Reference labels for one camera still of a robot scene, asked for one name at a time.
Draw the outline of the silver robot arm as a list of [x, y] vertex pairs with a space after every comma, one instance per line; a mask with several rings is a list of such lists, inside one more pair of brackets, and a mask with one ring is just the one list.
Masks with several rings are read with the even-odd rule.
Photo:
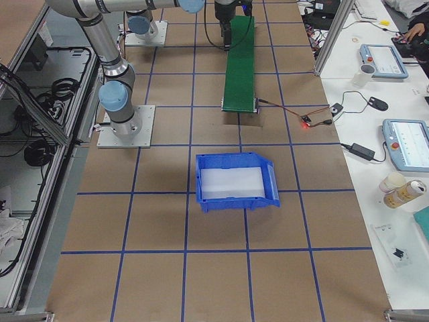
[[112, 131], [117, 136], [139, 133], [142, 120], [131, 103], [135, 72], [120, 54], [103, 16], [116, 11], [170, 7], [197, 13], [204, 1], [48, 1], [47, 4], [55, 12], [76, 19], [97, 54], [107, 81], [99, 90], [99, 100], [109, 116]]
[[[214, 14], [219, 21], [221, 37], [223, 38], [222, 46], [213, 43], [208, 35], [206, 26], [206, 1], [173, 1], [173, 3], [174, 7], [181, 7], [187, 13], [198, 13], [201, 9], [204, 9], [204, 32], [206, 38], [212, 47], [218, 48], [219, 50], [228, 52], [237, 47], [246, 39], [251, 29], [253, 21], [252, 1], [214, 1]], [[243, 13], [249, 18], [249, 21], [242, 38], [238, 42], [233, 43], [232, 21], [235, 19], [237, 7], [242, 7]], [[124, 35], [134, 34], [136, 37], [143, 40], [149, 40], [157, 36], [158, 26], [152, 15], [152, 11], [157, 8], [158, 7], [153, 1], [147, 1], [147, 9], [126, 11], [124, 16], [127, 17], [128, 30], [124, 32]]]

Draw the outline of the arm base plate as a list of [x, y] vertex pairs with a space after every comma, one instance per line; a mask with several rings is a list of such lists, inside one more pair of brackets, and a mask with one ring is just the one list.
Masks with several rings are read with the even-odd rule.
[[137, 19], [128, 21], [129, 32], [125, 36], [128, 47], [164, 46], [168, 28], [167, 21], [148, 21]]
[[97, 142], [98, 148], [150, 148], [156, 107], [136, 105], [134, 116], [126, 123], [111, 122], [105, 112]]

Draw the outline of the person hand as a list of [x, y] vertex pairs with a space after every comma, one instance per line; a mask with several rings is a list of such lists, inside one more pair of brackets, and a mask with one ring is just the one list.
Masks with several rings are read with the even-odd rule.
[[403, 38], [407, 42], [411, 42], [416, 36], [422, 36], [426, 31], [423, 23], [416, 23], [403, 35]]

